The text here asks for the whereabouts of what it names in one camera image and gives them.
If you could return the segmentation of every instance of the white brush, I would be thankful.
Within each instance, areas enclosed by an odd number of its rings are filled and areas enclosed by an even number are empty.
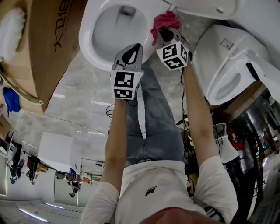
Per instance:
[[[0,25],[0,62],[10,62],[21,40],[22,29],[25,24],[25,13],[20,8],[8,11]]]

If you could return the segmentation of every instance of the floor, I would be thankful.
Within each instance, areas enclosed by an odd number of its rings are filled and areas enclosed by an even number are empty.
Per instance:
[[[181,33],[194,50],[201,35],[214,20],[177,13]],[[173,111],[175,121],[182,119],[180,73],[170,72],[156,53],[149,59],[161,88]],[[139,121],[145,131],[144,103],[138,92]],[[8,120],[15,139],[27,152],[37,155],[42,133],[52,132],[73,137],[73,147],[81,150],[83,170],[95,172],[96,160],[104,159],[104,148],[111,119],[105,109],[113,103],[109,73],[93,68],[79,52],[55,89],[44,115],[21,110]]]

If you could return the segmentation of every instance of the blue jeans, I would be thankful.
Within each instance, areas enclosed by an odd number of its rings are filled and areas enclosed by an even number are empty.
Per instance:
[[[145,103],[146,139],[143,139],[138,107],[127,108],[128,150],[126,167],[145,161],[176,160],[186,163],[184,144],[174,121],[171,108],[158,80],[146,62],[141,88]]]

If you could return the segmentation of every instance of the forearm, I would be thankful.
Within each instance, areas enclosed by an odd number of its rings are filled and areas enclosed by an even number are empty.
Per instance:
[[[190,62],[185,67],[183,76],[190,133],[200,166],[208,158],[218,155],[214,141],[213,122]]]
[[[105,162],[118,161],[125,166],[127,154],[126,105],[121,99],[115,100],[110,132],[105,147]]]

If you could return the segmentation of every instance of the white t-shirt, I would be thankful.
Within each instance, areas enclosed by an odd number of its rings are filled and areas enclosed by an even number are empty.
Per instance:
[[[179,161],[149,161],[124,169],[121,194],[100,182],[86,205],[82,224],[139,224],[152,214],[179,207],[206,215],[187,192],[185,164]],[[236,192],[218,156],[199,168],[195,198],[219,211],[230,223],[238,209]]]

